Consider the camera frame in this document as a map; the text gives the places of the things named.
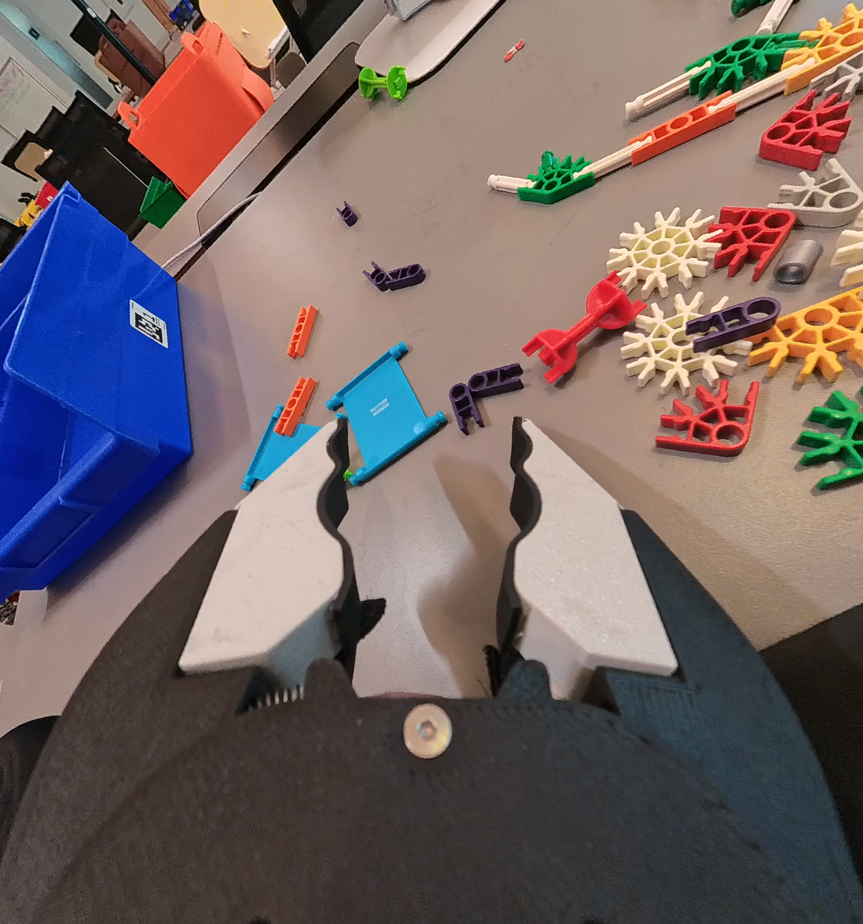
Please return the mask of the cyan toy panel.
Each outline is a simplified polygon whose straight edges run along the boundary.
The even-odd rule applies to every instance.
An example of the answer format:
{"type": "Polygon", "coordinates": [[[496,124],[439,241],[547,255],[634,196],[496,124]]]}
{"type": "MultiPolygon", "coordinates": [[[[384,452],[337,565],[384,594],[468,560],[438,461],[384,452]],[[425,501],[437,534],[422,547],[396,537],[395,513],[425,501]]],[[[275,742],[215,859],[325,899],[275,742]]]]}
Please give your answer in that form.
{"type": "Polygon", "coordinates": [[[242,481],[243,491],[252,491],[260,481],[267,479],[276,468],[283,465],[290,456],[293,456],[302,445],[305,445],[314,434],[319,432],[320,428],[317,426],[299,423],[291,436],[276,433],[276,423],[284,409],[285,406],[280,404],[276,407],[242,481]]]}
{"type": "Polygon", "coordinates": [[[349,475],[357,486],[377,475],[447,422],[441,411],[427,416],[399,363],[408,352],[398,343],[325,404],[345,409],[363,465],[349,475]]]}

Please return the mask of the white wall board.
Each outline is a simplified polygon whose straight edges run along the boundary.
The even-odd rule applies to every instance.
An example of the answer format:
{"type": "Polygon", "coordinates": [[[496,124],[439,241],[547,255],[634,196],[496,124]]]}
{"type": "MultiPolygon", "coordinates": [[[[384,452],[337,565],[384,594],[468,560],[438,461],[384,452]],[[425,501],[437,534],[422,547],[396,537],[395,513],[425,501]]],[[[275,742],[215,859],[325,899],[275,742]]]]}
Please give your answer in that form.
{"type": "Polygon", "coordinates": [[[0,69],[0,128],[17,139],[39,126],[52,105],[48,89],[9,57],[0,69]]]}

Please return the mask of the red yellow boxes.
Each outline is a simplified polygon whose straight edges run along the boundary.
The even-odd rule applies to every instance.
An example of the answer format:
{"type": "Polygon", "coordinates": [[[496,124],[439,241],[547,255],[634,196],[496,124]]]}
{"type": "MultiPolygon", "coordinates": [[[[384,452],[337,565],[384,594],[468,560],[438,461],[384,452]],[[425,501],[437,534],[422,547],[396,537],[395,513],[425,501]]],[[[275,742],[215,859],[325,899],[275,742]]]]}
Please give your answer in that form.
{"type": "Polygon", "coordinates": [[[57,195],[58,190],[49,182],[45,182],[39,191],[37,191],[36,195],[24,194],[22,196],[22,201],[25,208],[21,215],[14,221],[14,225],[30,228],[37,217],[45,211],[57,195]]]}

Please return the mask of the lime green toy spool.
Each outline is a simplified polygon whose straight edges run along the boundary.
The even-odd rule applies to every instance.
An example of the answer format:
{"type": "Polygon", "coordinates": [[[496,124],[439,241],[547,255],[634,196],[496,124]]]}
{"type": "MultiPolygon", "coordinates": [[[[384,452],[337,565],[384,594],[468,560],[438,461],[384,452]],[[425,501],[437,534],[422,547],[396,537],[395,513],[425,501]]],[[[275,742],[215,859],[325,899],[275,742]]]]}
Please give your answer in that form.
{"type": "Polygon", "coordinates": [[[374,98],[384,91],[390,98],[402,101],[408,90],[406,72],[400,65],[391,67],[385,75],[379,75],[373,68],[365,66],[359,71],[357,86],[366,99],[374,98]]]}

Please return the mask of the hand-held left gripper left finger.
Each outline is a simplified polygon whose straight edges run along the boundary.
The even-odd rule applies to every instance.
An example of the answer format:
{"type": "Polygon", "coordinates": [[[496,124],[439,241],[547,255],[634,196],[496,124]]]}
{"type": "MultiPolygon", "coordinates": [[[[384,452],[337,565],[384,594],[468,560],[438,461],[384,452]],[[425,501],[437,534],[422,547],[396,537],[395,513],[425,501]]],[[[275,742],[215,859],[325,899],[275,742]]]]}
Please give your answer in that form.
{"type": "Polygon", "coordinates": [[[354,673],[361,601],[347,512],[346,418],[322,427],[236,508],[178,662],[187,675],[241,667],[279,687],[304,684],[315,661],[354,673]]]}

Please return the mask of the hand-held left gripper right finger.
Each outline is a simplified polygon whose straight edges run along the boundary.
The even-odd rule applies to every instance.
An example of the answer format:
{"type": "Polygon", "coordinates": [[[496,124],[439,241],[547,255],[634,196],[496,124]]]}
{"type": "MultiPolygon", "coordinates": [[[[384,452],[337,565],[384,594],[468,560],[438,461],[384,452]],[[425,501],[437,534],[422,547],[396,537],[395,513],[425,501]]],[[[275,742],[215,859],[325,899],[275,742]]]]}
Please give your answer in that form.
{"type": "Polygon", "coordinates": [[[512,422],[507,548],[496,607],[496,688],[541,663],[554,699],[581,699],[598,668],[678,667],[622,507],[533,422],[512,422]]]}

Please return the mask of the red toy spool piece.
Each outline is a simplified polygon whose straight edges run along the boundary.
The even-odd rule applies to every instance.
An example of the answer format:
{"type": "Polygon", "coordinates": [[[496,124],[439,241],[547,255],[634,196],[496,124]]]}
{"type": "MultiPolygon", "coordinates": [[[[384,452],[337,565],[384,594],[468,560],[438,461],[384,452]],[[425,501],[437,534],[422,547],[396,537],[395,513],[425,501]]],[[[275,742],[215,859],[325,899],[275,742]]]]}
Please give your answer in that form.
{"type": "Polygon", "coordinates": [[[616,331],[627,327],[647,305],[640,299],[631,300],[621,288],[616,271],[599,280],[589,290],[585,316],[568,330],[544,329],[522,346],[530,357],[538,354],[547,367],[543,378],[549,384],[572,371],[578,357],[578,345],[597,328],[616,331]]]}

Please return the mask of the blue plastic bin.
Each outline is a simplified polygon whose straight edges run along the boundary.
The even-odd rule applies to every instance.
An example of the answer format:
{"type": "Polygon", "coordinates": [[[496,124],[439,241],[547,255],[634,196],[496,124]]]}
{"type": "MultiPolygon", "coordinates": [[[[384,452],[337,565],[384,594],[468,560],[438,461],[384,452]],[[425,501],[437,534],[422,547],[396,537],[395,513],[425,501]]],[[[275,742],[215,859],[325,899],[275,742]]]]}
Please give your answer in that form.
{"type": "Polygon", "coordinates": [[[176,281],[66,185],[0,267],[0,604],[191,453],[176,281]]]}

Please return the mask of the orange toy connector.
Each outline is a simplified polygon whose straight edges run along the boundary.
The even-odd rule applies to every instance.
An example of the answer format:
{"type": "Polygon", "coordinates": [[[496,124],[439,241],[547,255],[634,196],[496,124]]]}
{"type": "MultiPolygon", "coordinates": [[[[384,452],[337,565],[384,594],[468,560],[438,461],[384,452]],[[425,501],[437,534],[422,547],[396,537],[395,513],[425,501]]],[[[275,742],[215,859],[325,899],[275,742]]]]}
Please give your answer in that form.
{"type": "Polygon", "coordinates": [[[306,355],[318,313],[317,307],[312,304],[305,305],[299,309],[287,347],[287,356],[289,358],[300,359],[306,355]]]}
{"type": "Polygon", "coordinates": [[[276,419],[274,433],[287,437],[296,433],[317,385],[318,382],[311,377],[299,377],[276,419]]]}

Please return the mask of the black cabinet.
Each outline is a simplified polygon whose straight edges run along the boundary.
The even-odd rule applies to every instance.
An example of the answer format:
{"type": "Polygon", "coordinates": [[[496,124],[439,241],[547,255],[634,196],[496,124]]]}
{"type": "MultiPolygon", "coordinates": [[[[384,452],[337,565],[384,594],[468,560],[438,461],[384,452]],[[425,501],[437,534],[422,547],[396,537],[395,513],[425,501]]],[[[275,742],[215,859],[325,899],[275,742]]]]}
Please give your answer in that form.
{"type": "Polygon", "coordinates": [[[22,133],[1,163],[57,190],[69,183],[133,239],[146,225],[140,207],[150,182],[168,177],[128,137],[123,123],[78,90],[67,112],[52,108],[36,132],[22,133]]]}

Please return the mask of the beige chair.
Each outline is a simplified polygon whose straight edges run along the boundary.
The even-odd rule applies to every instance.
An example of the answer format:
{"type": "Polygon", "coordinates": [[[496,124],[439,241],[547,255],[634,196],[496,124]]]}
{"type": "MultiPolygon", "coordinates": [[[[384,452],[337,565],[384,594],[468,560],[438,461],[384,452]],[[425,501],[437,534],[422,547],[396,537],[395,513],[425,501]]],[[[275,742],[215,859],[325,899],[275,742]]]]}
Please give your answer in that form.
{"type": "Polygon", "coordinates": [[[267,68],[289,41],[289,30],[273,1],[200,1],[199,7],[253,68],[267,68]]]}

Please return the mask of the joined purple toy connectors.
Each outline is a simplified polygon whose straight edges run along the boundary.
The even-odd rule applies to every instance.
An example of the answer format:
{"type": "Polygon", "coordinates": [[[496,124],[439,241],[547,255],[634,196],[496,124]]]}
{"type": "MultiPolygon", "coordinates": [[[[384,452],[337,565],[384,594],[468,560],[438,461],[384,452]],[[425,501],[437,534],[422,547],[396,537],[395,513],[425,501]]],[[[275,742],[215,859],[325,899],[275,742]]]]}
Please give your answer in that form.
{"type": "Polygon", "coordinates": [[[405,265],[391,271],[384,270],[377,263],[371,264],[370,271],[363,271],[380,292],[398,291],[423,283],[426,280],[426,271],[419,263],[405,265]]]}

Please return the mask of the green plastic bin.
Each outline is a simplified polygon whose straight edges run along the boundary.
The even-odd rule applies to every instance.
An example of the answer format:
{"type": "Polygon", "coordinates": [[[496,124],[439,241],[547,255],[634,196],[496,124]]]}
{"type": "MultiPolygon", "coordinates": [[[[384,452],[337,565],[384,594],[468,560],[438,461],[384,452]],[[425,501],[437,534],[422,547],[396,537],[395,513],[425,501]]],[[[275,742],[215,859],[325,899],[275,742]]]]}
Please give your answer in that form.
{"type": "Polygon", "coordinates": [[[139,215],[146,223],[162,229],[186,202],[171,180],[152,177],[140,204],[139,215]]]}

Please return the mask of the green toy connector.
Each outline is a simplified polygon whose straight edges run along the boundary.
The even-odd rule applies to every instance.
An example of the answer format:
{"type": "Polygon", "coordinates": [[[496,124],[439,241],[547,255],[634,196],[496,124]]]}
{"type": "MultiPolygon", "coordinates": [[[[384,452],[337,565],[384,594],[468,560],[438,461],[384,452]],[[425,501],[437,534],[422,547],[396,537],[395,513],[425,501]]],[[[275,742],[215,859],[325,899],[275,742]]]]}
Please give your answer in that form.
{"type": "Polygon", "coordinates": [[[800,458],[804,467],[836,461],[837,472],[818,480],[817,491],[830,491],[856,480],[863,480],[863,385],[858,399],[834,391],[826,402],[813,408],[807,421],[820,431],[805,430],[795,444],[805,448],[800,458]]]}

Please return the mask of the grey toy spacer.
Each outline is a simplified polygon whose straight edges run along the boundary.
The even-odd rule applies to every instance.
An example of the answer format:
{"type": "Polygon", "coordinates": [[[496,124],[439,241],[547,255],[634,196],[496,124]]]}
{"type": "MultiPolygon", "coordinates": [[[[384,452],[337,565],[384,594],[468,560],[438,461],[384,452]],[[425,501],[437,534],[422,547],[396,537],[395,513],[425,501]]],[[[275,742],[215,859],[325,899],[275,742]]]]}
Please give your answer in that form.
{"type": "Polygon", "coordinates": [[[813,238],[802,238],[789,246],[776,264],[773,276],[783,285],[802,285],[812,276],[823,253],[823,245],[813,238]]]}

